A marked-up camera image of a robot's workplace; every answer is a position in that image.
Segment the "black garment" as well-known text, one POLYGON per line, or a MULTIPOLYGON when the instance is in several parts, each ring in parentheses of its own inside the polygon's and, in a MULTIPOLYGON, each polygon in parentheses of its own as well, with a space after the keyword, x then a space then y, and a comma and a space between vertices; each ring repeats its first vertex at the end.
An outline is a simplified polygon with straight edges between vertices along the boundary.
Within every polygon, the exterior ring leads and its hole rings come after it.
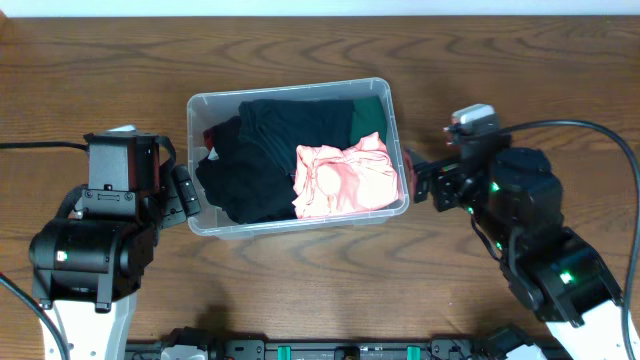
POLYGON ((257 145, 239 139, 241 118, 215 125, 214 160, 198 162, 196 177, 209 204, 238 224, 296 217, 296 193, 290 176, 279 170, 257 145))

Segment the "red navy plaid shirt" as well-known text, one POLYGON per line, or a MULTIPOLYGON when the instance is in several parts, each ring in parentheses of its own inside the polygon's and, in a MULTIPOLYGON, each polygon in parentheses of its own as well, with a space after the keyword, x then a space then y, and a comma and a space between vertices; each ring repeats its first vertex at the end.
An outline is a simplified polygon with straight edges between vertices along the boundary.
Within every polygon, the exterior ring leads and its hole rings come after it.
POLYGON ((208 151, 211 151, 214 148, 215 126, 210 127, 203 132, 203 141, 208 151))

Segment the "clear plastic storage bin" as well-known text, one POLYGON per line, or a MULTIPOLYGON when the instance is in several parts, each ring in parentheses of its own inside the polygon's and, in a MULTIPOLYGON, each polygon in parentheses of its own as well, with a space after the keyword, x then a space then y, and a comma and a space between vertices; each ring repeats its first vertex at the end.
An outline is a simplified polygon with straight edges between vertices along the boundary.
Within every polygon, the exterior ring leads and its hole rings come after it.
POLYGON ((396 117, 388 82, 379 77, 352 79, 317 84, 284 87, 199 93, 191 97, 186 106, 188 170, 193 177, 195 191, 201 204, 201 212, 188 219, 191 231, 199 236, 214 236, 223 240, 240 240, 254 236, 292 231, 314 230, 338 226, 383 224, 389 218, 403 214, 410 205, 409 189, 399 141, 396 117), (208 203, 204 188, 194 177, 198 162, 209 154, 203 132, 239 113, 243 101, 258 99, 319 101, 351 100, 376 96, 381 101, 387 121, 385 144, 392 165, 398 174, 397 201, 389 206, 366 213, 328 218, 292 219, 240 225, 232 221, 219 207, 208 203))

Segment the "green garment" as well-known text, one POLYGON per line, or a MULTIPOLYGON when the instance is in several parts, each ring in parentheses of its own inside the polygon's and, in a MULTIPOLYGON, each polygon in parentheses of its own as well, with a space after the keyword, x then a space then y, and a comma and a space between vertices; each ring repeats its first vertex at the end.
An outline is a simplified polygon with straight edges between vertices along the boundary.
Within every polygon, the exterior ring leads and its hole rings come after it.
POLYGON ((350 143, 356 145, 361 138, 377 132, 385 143, 387 137, 387 118, 380 99, 377 96, 353 100, 350 143))

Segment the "dark teal shirt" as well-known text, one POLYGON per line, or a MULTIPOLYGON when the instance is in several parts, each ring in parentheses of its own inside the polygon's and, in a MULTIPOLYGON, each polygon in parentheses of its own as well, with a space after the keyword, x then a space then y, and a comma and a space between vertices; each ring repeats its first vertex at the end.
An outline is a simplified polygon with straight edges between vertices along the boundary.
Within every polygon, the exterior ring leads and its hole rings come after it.
POLYGON ((262 149, 284 173, 296 169, 298 146, 350 146, 351 100, 259 99, 239 105, 239 138, 262 149))

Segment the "pink garment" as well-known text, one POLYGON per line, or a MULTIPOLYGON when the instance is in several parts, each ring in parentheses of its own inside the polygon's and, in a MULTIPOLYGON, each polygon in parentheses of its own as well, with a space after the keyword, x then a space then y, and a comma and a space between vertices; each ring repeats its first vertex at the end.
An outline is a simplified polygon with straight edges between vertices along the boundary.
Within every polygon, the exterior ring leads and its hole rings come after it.
POLYGON ((345 150, 300 145, 296 156, 292 204, 300 219, 376 211, 400 198, 398 173, 377 132, 345 150))

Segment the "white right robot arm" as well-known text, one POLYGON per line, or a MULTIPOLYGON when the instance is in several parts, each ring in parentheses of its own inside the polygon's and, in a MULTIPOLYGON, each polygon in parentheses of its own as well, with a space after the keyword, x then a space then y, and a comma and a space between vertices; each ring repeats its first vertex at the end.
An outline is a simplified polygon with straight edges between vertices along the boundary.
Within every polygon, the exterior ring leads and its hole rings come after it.
POLYGON ((593 130, 616 143, 634 177, 639 162, 614 131, 584 120, 541 120, 502 127, 494 108, 476 104, 452 115, 444 131, 455 155, 428 162, 406 149, 413 200, 433 200, 439 212, 460 208, 514 297, 544 323, 557 344, 541 346, 503 330, 473 346, 473 359, 636 359, 632 321, 639 263, 634 241, 624 283, 602 256, 564 223, 563 187, 543 151, 516 147, 512 135, 545 127, 593 130))

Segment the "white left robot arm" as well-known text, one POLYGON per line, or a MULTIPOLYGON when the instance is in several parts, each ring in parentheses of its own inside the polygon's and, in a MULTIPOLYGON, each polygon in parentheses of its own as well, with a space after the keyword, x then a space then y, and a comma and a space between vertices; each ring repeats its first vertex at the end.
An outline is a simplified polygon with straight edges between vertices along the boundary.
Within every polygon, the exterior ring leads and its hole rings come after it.
POLYGON ((87 134, 87 183, 31 241, 32 296, 48 359, 121 359, 162 230, 201 206, 166 136, 122 127, 87 134))

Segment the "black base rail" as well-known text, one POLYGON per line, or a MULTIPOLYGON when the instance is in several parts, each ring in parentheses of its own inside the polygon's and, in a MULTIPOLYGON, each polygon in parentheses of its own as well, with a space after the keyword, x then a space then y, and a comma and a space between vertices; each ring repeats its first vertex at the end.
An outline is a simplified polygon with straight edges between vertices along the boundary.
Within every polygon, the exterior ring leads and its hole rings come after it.
POLYGON ((216 338, 196 328, 175 329, 163 341, 130 342, 126 360, 569 360, 554 340, 536 340, 509 325, 480 337, 439 336, 421 341, 269 341, 216 338))

